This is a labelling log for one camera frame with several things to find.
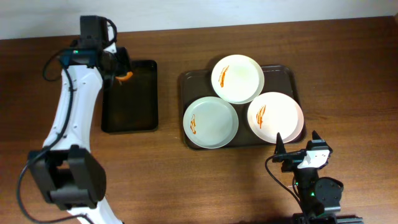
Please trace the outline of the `green orange sponge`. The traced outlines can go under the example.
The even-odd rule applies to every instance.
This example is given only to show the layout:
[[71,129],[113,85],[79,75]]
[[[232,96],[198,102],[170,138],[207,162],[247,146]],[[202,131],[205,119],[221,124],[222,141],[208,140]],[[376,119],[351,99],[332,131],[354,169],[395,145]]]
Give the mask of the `green orange sponge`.
[[119,81],[119,82],[126,82],[126,81],[128,81],[132,76],[133,76],[133,73],[132,73],[132,72],[127,72],[127,73],[125,74],[125,76],[122,76],[122,77],[115,77],[115,79],[117,79],[117,81]]

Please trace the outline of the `white plate back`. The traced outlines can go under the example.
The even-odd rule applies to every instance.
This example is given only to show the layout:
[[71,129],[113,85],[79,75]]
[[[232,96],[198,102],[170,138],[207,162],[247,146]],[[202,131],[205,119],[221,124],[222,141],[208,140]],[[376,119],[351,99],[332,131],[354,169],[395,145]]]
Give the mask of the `white plate back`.
[[262,68],[245,55],[229,55],[219,60],[211,71],[215,93],[232,104],[249,103],[264,88]]

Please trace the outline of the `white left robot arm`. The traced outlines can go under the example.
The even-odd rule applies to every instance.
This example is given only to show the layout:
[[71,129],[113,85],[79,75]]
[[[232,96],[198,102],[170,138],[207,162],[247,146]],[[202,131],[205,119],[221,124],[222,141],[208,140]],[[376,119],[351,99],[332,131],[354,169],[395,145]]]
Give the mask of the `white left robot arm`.
[[80,36],[53,60],[61,66],[62,90],[49,135],[31,151],[29,171],[46,203],[80,223],[120,223],[106,199],[106,173],[90,151],[93,112],[104,80],[132,75],[125,49],[116,47],[117,28],[102,16],[81,16]]

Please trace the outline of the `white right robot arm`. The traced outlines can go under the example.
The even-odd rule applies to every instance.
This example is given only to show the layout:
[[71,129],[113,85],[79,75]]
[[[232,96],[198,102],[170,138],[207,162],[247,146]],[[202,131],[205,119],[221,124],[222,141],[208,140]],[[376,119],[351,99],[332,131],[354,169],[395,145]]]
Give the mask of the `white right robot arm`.
[[301,213],[293,215],[293,223],[336,223],[335,214],[341,210],[344,185],[331,177],[320,177],[318,171],[328,164],[333,150],[315,131],[306,148],[287,152],[277,134],[272,162],[282,164],[282,172],[291,172],[293,196]]

